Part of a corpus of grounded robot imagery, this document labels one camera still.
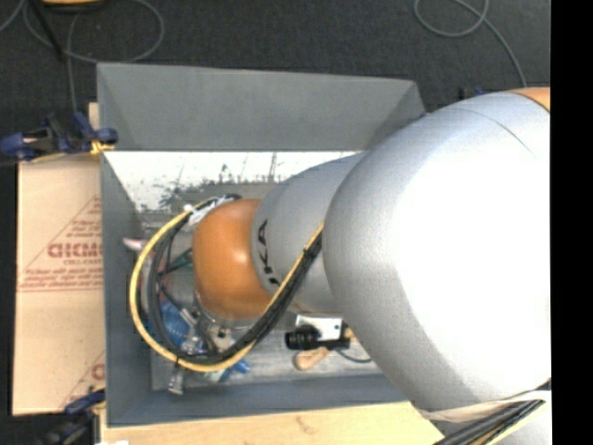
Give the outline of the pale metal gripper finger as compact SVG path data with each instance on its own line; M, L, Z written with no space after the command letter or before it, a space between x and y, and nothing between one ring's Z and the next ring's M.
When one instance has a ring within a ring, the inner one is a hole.
M168 383L168 392L174 395L184 394L185 372L185 368L179 364L173 366Z

